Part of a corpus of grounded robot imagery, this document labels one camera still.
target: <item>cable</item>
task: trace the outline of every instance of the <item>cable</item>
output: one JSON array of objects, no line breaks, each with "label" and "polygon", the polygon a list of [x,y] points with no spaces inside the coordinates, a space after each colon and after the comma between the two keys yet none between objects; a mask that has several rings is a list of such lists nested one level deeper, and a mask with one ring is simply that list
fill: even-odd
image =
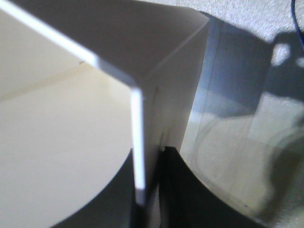
[{"label": "cable", "polygon": [[296,32],[299,36],[300,43],[301,43],[303,51],[304,51],[304,37],[302,36],[301,30],[299,28],[299,24],[298,24],[298,21],[296,19],[296,15],[295,15],[295,0],[291,0],[291,14],[292,14],[292,17],[293,17],[293,20],[294,20],[295,30],[296,30]]}]

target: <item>curved black object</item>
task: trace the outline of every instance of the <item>curved black object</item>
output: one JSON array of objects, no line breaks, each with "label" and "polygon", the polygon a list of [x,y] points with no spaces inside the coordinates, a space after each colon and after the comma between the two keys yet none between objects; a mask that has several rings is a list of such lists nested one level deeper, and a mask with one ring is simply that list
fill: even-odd
[{"label": "curved black object", "polygon": [[134,180],[132,152],[111,182],[86,206],[53,228],[133,227]]},{"label": "curved black object", "polygon": [[161,228],[264,228],[210,192],[174,147],[160,159]]}]

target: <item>blue wire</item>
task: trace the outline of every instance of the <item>blue wire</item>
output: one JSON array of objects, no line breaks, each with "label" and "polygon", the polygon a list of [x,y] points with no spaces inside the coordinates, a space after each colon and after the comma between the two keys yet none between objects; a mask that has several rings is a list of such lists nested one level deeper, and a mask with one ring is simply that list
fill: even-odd
[{"label": "blue wire", "polygon": [[296,20],[296,15],[295,15],[295,0],[291,0],[291,14],[293,16],[293,20],[294,20],[294,26],[295,26],[295,30],[299,36],[303,51],[304,51],[304,38],[302,36],[301,30],[299,28],[299,24],[298,21]]}]

